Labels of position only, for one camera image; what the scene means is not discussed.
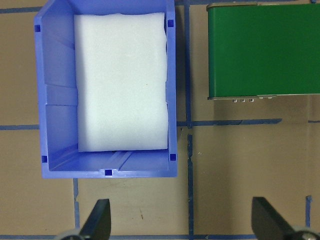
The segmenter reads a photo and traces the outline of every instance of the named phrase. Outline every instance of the green box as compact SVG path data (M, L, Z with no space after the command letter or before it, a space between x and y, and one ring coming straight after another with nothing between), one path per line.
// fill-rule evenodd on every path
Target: green box
M320 4L207 11L209 98L320 94Z

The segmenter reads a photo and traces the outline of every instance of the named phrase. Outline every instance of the silver rivet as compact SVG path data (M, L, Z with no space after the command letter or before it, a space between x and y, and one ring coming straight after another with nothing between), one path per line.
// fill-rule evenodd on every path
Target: silver rivet
M302 238L304 240L316 240L317 237L315 235L313 235L312 233L310 232L305 232L303 235L302 235Z

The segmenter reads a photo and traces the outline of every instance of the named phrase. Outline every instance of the white foam block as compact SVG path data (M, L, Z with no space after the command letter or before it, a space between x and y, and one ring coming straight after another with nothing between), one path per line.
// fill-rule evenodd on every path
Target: white foam block
M164 17L74 16L79 152L168 147Z

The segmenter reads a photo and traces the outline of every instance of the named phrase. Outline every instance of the cardboard surface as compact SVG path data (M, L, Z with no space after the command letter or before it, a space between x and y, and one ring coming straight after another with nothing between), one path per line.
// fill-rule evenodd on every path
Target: cardboard surface
M178 177L79 179L80 225L109 198L111 235L188 234L187 131L178 129Z
M194 233L252 234L254 196L303 226L307 139L307 123L195 127Z
M0 125L38 124L33 18L0 14Z
M0 235L74 228L73 182L42 179L38 130L0 130Z
M0 0L0 9L45 2ZM35 14L0 14L0 126L38 124ZM207 100L207 18L206 5L190 7L192 120L282 122L179 128L177 178L80 179L81 225L97 199L110 198L113 235L188 234L192 133L195 234L251 234L253 196L267 197L290 224L304 225L305 197L312 195L311 227L320 231L320 123L307 123L320 120L320 96ZM185 121L183 6L176 7L176 40L177 120ZM75 226L72 180L41 178L37 130L0 130L0 159L0 235L55 235Z

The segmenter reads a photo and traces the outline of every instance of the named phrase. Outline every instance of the square notch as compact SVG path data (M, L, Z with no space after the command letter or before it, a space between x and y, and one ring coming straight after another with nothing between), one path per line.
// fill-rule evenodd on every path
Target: square notch
M112 176L112 170L111 169L104 170L104 175L105 176Z
M174 27L174 26L175 26L174 20L173 20L173 19L169 19L169 20L168 20L168 28L172 28L172 27Z
M41 162L43 164L46 164L48 162L48 157L47 156L41 156Z
M177 160L177 154L170 154L170 161L176 161Z
M41 32L41 27L40 27L40 25L34 25L34 31L35 31L36 33Z

